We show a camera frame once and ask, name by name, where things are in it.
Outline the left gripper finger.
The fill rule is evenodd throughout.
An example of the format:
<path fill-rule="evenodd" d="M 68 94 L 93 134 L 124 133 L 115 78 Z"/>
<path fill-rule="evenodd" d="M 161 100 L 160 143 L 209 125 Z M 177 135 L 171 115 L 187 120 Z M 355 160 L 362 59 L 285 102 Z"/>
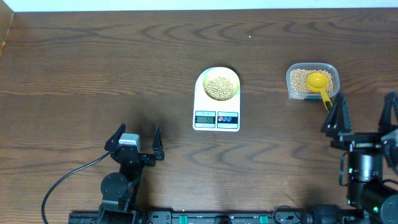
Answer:
<path fill-rule="evenodd" d="M 154 140 L 152 143 L 152 150 L 154 152 L 155 160 L 157 160 L 157 161 L 164 160 L 165 154 L 164 154 L 164 148 L 163 148 L 162 141 L 161 141 L 160 126 L 156 127 L 155 136 L 154 136 Z"/>
<path fill-rule="evenodd" d="M 122 134 L 125 133 L 125 130 L 126 125 L 122 123 L 118 130 L 106 141 L 104 149 L 108 152 L 116 152 L 121 147 L 119 140 Z"/>

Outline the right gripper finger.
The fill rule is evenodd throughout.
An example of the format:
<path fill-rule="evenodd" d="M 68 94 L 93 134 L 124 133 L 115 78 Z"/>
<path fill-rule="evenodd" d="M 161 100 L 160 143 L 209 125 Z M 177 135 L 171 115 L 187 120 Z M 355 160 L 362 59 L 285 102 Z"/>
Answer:
<path fill-rule="evenodd" d="M 352 133 L 349 109 L 343 93 L 336 94 L 334 104 L 321 127 L 321 132 L 330 138 L 346 136 Z"/>
<path fill-rule="evenodd" d="M 397 93 L 390 92 L 384 97 L 384 106 L 378 123 L 378 131 L 381 133 L 390 133 L 397 129 L 396 124 L 392 124 L 392 110 L 397 118 Z"/>

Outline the yellow measuring scoop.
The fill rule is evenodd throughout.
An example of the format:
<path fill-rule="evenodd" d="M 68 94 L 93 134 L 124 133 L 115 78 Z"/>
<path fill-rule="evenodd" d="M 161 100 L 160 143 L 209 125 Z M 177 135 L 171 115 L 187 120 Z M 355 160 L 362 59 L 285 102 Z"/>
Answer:
<path fill-rule="evenodd" d="M 330 112 L 333 105 L 328 96 L 328 93 L 326 92 L 326 87 L 328 85 L 327 77 L 322 73 L 318 72 L 311 73 L 307 77 L 306 85 L 310 91 L 314 93 L 319 93 L 321 95 L 325 108 L 327 109 L 328 112 Z"/>

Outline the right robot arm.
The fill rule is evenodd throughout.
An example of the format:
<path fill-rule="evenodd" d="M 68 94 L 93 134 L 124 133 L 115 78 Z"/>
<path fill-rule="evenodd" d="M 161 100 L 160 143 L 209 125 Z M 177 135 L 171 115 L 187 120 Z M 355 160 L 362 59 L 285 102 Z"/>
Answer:
<path fill-rule="evenodd" d="M 341 149 L 339 185 L 347 188 L 350 210 L 336 205 L 318 205 L 303 215 L 304 223 L 397 223 L 397 190 L 383 179 L 383 164 L 397 171 L 397 93 L 384 98 L 384 106 L 374 133 L 353 133 L 345 96 L 339 93 L 321 132 L 331 138 L 330 146 Z"/>

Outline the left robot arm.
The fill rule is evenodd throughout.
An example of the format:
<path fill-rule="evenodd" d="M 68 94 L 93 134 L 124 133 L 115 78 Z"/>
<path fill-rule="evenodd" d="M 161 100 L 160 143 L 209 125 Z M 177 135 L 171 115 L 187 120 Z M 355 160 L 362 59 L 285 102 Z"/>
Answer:
<path fill-rule="evenodd" d="M 136 207 L 136 198 L 144 168 L 164 160 L 160 126 L 155 129 L 151 154 L 139 151 L 139 135 L 127 133 L 125 124 L 106 141 L 104 149 L 120 168 L 102 180 L 98 223 L 147 223 L 147 214 Z"/>

